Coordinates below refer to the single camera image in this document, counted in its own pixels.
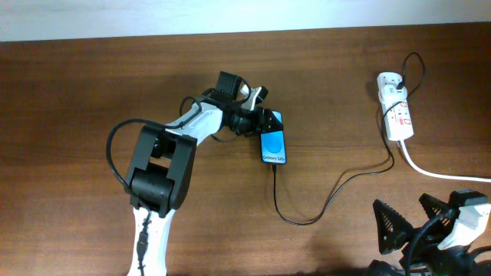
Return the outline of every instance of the blue smartphone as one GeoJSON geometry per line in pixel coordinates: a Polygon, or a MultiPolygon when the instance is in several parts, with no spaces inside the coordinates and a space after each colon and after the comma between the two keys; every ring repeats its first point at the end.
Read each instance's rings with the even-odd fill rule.
{"type": "MultiPolygon", "coordinates": [[[[283,123],[282,114],[273,111],[276,119],[283,123]]],[[[285,136],[283,131],[261,134],[261,159],[264,163],[286,164],[285,136]]]]}

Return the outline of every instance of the white power strip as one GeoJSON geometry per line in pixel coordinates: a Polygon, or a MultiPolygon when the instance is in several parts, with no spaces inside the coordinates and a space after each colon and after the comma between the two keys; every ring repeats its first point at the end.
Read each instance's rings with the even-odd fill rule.
{"type": "Polygon", "coordinates": [[[384,72],[378,75],[378,98],[382,103],[382,112],[385,117],[385,129],[387,138],[391,141],[397,141],[402,149],[406,161],[413,169],[426,176],[437,177],[441,179],[466,180],[477,182],[491,182],[491,179],[471,176],[448,176],[439,173],[428,172],[414,164],[409,157],[409,153],[404,143],[405,139],[414,135],[413,122],[410,118],[409,107],[407,105],[407,89],[402,87],[397,89],[397,85],[402,81],[402,77],[397,73],[384,72]]]}
{"type": "Polygon", "coordinates": [[[377,77],[378,98],[382,103],[382,114],[390,109],[385,117],[387,138],[390,141],[405,140],[414,135],[413,122],[407,105],[407,89],[397,89],[402,77],[397,73],[385,72],[377,77]]]}

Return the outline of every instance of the white wall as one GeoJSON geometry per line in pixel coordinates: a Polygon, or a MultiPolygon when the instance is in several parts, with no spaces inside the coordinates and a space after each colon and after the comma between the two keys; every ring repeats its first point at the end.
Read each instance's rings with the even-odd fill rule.
{"type": "Polygon", "coordinates": [[[490,0],[1,0],[0,41],[490,20],[490,0]]]}

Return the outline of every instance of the white cable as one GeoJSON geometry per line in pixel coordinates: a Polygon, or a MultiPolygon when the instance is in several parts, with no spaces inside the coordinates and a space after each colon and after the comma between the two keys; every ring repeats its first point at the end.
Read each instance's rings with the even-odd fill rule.
{"type": "Polygon", "coordinates": [[[399,141],[400,147],[402,148],[402,152],[404,153],[404,157],[406,158],[406,161],[415,169],[416,171],[423,173],[426,176],[432,176],[432,177],[437,177],[441,179],[452,179],[452,180],[466,180],[466,181],[477,181],[477,182],[490,182],[491,179],[484,179],[480,177],[470,177],[470,176],[448,176],[448,175],[440,175],[438,173],[432,173],[432,172],[427,172],[424,169],[421,169],[420,167],[416,166],[414,164],[413,160],[409,157],[409,153],[407,153],[406,149],[406,144],[404,144],[403,140],[399,141]]]}

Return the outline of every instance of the wooden table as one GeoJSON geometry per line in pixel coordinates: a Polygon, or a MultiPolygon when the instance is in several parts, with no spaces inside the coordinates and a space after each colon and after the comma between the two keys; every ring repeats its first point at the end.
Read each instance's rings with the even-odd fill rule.
{"type": "MultiPolygon", "coordinates": [[[[490,177],[490,46],[490,24],[2,43],[0,274],[125,275],[133,213],[107,166],[107,135],[131,117],[175,120],[183,97],[213,87],[220,71],[266,86],[263,106],[283,112],[288,164],[278,168],[278,201],[290,219],[315,216],[335,183],[387,158],[375,79],[401,72],[411,51],[427,65],[410,99],[414,162],[490,177]]],[[[419,77],[420,65],[411,60],[407,86],[419,77]]],[[[140,128],[129,126],[114,141],[123,172],[140,128]]],[[[258,138],[207,139],[173,220],[170,274],[284,275],[362,268],[373,259],[396,264],[400,252],[377,250],[375,199],[419,226],[427,220],[418,202],[424,192],[445,201],[456,189],[491,196],[489,184],[423,176],[390,146],[394,169],[356,179],[320,222],[296,227],[275,213],[272,172],[260,161],[258,138]]],[[[476,245],[490,243],[488,227],[476,245]]]]}

